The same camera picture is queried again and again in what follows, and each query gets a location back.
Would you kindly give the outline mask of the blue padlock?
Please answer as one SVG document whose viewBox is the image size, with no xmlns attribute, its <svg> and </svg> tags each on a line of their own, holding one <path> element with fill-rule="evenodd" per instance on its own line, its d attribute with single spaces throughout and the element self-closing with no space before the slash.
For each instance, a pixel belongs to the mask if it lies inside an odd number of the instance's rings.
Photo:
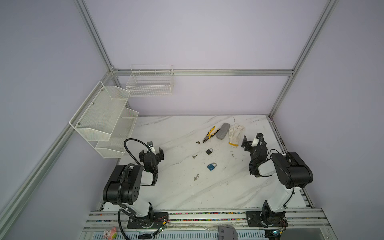
<svg viewBox="0 0 384 240">
<path fill-rule="evenodd" d="M 216 163 L 211 163 L 209 165 L 207 165 L 207 168 L 209 171 L 212 171 L 216 168 L 217 164 Z"/>
</svg>

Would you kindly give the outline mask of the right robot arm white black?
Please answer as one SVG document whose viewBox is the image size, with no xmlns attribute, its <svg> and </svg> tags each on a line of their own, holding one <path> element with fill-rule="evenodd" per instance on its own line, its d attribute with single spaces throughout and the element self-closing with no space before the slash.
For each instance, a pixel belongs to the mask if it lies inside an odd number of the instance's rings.
<svg viewBox="0 0 384 240">
<path fill-rule="evenodd" d="M 257 133 L 253 141 L 244 137 L 241 147 L 250 153 L 250 175 L 256 178 L 276 175 L 280 182 L 259 212 L 246 213 L 250 225 L 268 228 L 284 223 L 288 203 L 296 192 L 312 183 L 311 169 L 296 152 L 269 151 L 262 133 Z"/>
</svg>

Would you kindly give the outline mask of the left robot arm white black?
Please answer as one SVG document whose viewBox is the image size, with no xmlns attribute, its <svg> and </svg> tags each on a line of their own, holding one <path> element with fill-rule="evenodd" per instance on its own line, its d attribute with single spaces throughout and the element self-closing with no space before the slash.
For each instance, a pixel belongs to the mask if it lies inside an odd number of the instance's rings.
<svg viewBox="0 0 384 240">
<path fill-rule="evenodd" d="M 151 217 L 153 207 L 140 197 L 142 186 L 155 186 L 158 181 L 158 165 L 164 160 L 164 150 L 139 153 L 143 165 L 117 165 L 103 190 L 104 202 L 117 205 L 133 217 Z"/>
</svg>

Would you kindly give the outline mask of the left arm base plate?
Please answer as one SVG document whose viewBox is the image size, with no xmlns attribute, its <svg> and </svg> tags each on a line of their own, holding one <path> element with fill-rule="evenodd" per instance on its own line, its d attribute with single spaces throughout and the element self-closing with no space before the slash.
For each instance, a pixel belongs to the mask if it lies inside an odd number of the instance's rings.
<svg viewBox="0 0 384 240">
<path fill-rule="evenodd" d="M 145 217 L 129 218 L 128 229 L 159 229 L 169 220 L 169 213 L 154 212 Z"/>
</svg>

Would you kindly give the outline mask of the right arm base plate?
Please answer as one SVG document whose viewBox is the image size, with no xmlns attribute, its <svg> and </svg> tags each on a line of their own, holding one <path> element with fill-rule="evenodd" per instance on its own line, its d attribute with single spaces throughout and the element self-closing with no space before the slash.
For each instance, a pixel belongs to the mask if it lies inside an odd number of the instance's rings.
<svg viewBox="0 0 384 240">
<path fill-rule="evenodd" d="M 246 212 L 246 219 L 249 227 L 286 227 L 288 222 L 286 219 L 286 211 L 281 213 L 266 213 L 262 211 L 248 211 Z"/>
</svg>

